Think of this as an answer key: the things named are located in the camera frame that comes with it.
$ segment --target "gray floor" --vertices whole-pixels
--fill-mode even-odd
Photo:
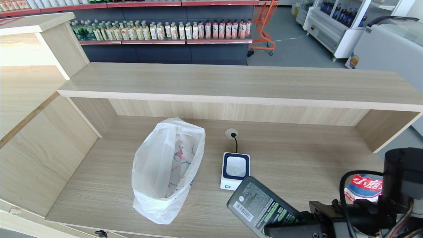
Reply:
[[[270,24],[264,30],[271,35],[273,41],[282,41],[276,42],[272,56],[269,55],[269,50],[254,50],[254,55],[247,58],[248,65],[345,68],[346,59],[332,62],[330,51],[312,36],[305,36],[307,32],[295,22],[290,7],[276,8]],[[253,39],[258,39],[258,32],[253,32]]]

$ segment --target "wooden side panel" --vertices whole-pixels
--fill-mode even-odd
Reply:
[[[1,138],[65,83],[55,66],[1,67],[0,77]]]
[[[63,23],[45,32],[36,33],[40,43],[53,53],[55,65],[65,79],[70,79],[90,63],[71,31],[69,24]]]
[[[120,116],[355,126],[368,110],[241,103],[109,99]]]
[[[1,199],[46,216],[97,138],[56,98],[0,150]]]
[[[83,116],[103,137],[115,121],[117,114],[109,100],[104,98],[71,98]]]
[[[412,111],[370,110],[356,128],[370,150],[377,153],[421,115]]]
[[[0,227],[26,235],[41,238],[92,238],[98,236],[90,236],[75,229],[65,227],[61,224],[46,221],[44,218],[29,213],[27,211],[13,207],[12,205],[0,201],[2,208]],[[10,214],[11,208],[17,209],[20,213]]]
[[[34,33],[0,36],[0,45],[1,66],[56,65]]]

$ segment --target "white plastic bag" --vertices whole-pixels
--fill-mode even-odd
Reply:
[[[158,123],[135,153],[132,204],[157,224],[178,215],[204,154],[204,128],[171,118]]]

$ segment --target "wire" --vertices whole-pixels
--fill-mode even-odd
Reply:
[[[350,171],[350,172],[347,172],[346,174],[344,174],[341,178],[341,181],[339,182],[339,200],[340,200],[340,203],[341,203],[343,215],[345,216],[345,221],[346,221],[346,225],[348,227],[349,236],[352,237],[352,238],[357,238],[357,236],[355,235],[354,228],[351,224],[351,219],[350,219],[349,214],[348,214],[348,207],[346,205],[345,194],[344,194],[345,182],[346,182],[346,180],[349,176],[354,175],[354,174],[373,174],[373,175],[383,176],[383,173],[376,172],[376,171],[370,171],[370,170],[354,170],[354,171]]]
[[[306,36],[306,35],[307,35],[307,34],[302,35],[302,36],[299,36],[299,37],[297,37],[297,38],[285,37],[285,38],[283,38],[283,39],[281,39],[281,40],[275,40],[275,41],[273,41],[273,42],[281,42],[281,41],[283,41],[284,39],[296,40],[296,39],[301,38],[301,37]]]
[[[235,143],[236,143],[236,150],[235,150],[235,153],[238,153],[238,141],[236,140],[236,137],[234,137],[234,139],[235,139]]]
[[[384,236],[384,238],[392,238],[398,233],[398,231],[405,225],[405,222],[410,217],[411,211],[413,210],[414,200],[410,198],[407,212],[398,220],[394,227]]]

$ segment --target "blue bottle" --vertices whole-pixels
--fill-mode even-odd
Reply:
[[[332,13],[332,9],[333,9],[333,6],[335,5],[335,0],[332,0],[332,2],[331,3],[329,3],[329,6],[327,7],[327,12],[326,12],[326,14],[328,14],[328,15],[330,15],[331,13]]]
[[[340,11],[341,11],[341,4],[338,3],[338,6],[335,8],[335,12],[333,13],[332,18],[336,20],[338,18]]]
[[[363,17],[363,19],[361,19],[361,22],[360,22],[360,24],[358,25],[359,27],[363,27],[363,25],[364,25],[364,22],[367,20],[367,15],[366,14],[364,14],[364,17]]]
[[[342,20],[342,24],[344,25],[348,24],[348,19],[351,17],[351,13],[352,13],[352,8],[350,8],[349,11],[345,13],[345,16]]]
[[[339,21],[339,22],[341,22],[341,23],[342,23],[342,20],[343,20],[343,18],[344,18],[344,16],[345,16],[345,13],[346,13],[346,8],[347,8],[347,5],[345,5],[345,8],[344,8],[344,9],[342,9],[342,10],[341,10],[341,13],[339,14],[338,21]]]

